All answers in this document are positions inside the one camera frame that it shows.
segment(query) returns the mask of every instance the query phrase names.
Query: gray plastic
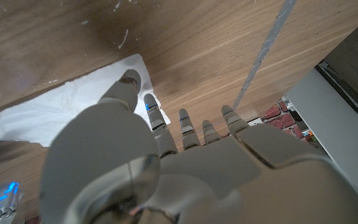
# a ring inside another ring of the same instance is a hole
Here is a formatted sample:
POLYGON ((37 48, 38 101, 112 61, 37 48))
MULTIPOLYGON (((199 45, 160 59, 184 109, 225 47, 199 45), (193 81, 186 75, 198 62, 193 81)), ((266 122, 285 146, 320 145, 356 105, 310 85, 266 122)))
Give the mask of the gray plastic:
POLYGON ((89 223, 111 205, 131 209, 153 194, 160 168, 154 136, 121 103, 135 108, 133 84, 115 86, 104 98, 119 100, 85 109, 54 139, 40 189, 45 223, 89 223))
POLYGON ((101 97, 99 103, 119 100, 130 111, 135 111, 137 94, 140 91, 140 75, 137 71, 129 69, 111 88, 101 97))
POLYGON ((183 136, 183 148, 184 150, 191 147, 199 146, 200 140, 194 130, 193 124, 191 123, 189 114, 185 109, 179 110, 180 128, 183 136))
MULTIPOLYGON (((181 110, 183 147, 191 150, 160 161, 154 139, 167 132, 157 128, 153 136, 125 104, 112 98, 84 110, 54 140, 41 182, 46 224, 165 224, 162 213, 178 224, 358 223, 350 183, 327 157, 283 131, 250 128, 225 106, 232 136, 197 146, 181 110), (140 208, 158 213, 136 220, 140 208)), ((206 136, 214 134, 204 124, 206 136)))
POLYGON ((236 138, 246 144, 272 167, 285 167, 314 157, 325 157, 305 142, 278 132, 269 125, 256 125, 236 133, 236 138))
POLYGON ((217 134, 216 130, 212 126, 211 122, 208 120, 203 121, 203 132, 204 132, 204 142, 209 144, 215 141, 220 140, 220 136, 217 134))
POLYGON ((249 128, 249 125, 241 119, 230 106, 224 105, 222 107, 222 114, 229 127, 230 134, 235 135, 238 131, 249 128))
POLYGON ((150 124, 154 133, 154 139, 158 146, 160 155, 167 152, 178 152, 175 142, 169 132, 168 126, 161 114, 158 104, 151 94, 144 96, 144 103, 147 108, 147 115, 149 116, 150 124))
POLYGON ((24 192, 19 183, 10 182, 0 185, 0 224, 11 224, 16 216, 16 207, 24 192))

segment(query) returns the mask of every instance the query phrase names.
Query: wood grain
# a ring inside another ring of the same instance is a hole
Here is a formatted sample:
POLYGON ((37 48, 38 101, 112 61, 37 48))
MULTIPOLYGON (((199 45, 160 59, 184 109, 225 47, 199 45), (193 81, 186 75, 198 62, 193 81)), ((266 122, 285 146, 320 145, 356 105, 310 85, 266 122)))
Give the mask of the wood grain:
MULTIPOLYGON (((178 147, 180 108, 201 139, 204 119, 227 133, 221 107, 233 104, 283 1, 118 2, 0 0, 0 110, 140 53, 178 147)), ((298 1, 237 113, 263 114, 357 26, 358 1, 298 1)), ((37 213, 46 153, 0 142, 0 184, 21 182, 26 218, 37 213)))

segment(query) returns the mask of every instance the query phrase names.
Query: white cloth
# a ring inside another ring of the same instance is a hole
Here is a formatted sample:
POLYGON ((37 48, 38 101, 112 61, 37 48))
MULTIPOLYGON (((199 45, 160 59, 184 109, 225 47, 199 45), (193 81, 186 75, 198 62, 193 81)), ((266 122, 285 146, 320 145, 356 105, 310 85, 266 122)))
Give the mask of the white cloth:
MULTIPOLYGON (((135 114, 141 116, 150 127, 143 97, 150 93, 158 105, 161 104, 154 95, 142 56, 136 54, 1 111, 0 140, 37 142, 49 147, 60 130, 85 108, 96 104, 127 69, 134 69, 140 74, 142 87, 135 114)), ((170 124, 163 110, 161 113, 165 122, 170 124)))

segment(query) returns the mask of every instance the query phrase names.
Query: robot finger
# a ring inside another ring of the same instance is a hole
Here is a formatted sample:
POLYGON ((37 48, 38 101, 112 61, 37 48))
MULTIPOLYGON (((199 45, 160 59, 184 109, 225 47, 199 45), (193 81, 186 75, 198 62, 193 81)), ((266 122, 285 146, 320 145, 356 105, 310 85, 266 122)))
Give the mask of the robot finger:
POLYGON ((233 136, 238 131, 249 127, 249 125, 243 119, 241 119, 228 105, 224 105, 222 107, 222 114, 227 126, 229 127, 230 134, 233 136))
POLYGON ((194 130, 193 125, 190 121, 189 114, 185 109, 179 110, 179 119, 184 150, 187 150, 194 146, 199 146, 200 140, 198 140, 196 131, 194 130))
POLYGON ((157 142, 160 158, 162 159, 169 154, 176 154, 178 149, 176 148, 167 124, 165 124, 164 118, 158 108, 158 104, 154 99, 154 96, 146 94, 144 96, 144 103, 146 105, 147 115, 149 116, 154 139, 157 142))
POLYGON ((122 77, 100 98, 98 103, 118 101, 129 111, 134 112, 137 104, 137 94, 140 91, 140 75, 133 69, 128 69, 122 77))
POLYGON ((203 132, 205 144, 215 142, 221 138, 208 120, 203 121, 203 132))

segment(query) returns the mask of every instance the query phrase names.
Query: blue light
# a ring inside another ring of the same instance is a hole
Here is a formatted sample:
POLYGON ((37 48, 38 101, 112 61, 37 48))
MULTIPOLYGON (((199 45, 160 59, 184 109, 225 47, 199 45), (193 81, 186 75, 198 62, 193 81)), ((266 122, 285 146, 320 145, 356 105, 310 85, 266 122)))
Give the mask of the blue light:
POLYGON ((19 188, 19 183, 16 184, 16 187, 15 187, 15 191, 13 191, 13 194, 16 194, 17 193, 17 189, 19 188))
POLYGON ((9 186, 7 186, 7 190, 4 191, 4 194, 9 193, 13 190, 13 187, 15 186, 15 182, 12 182, 11 184, 9 184, 9 186))
POLYGON ((0 197, 0 200, 4 200, 5 198, 7 198, 7 195, 3 195, 0 197))
POLYGON ((179 121, 183 121, 184 119, 187 119, 187 118, 189 118, 188 116, 186 117, 186 118, 182 118, 181 120, 179 120, 179 121))

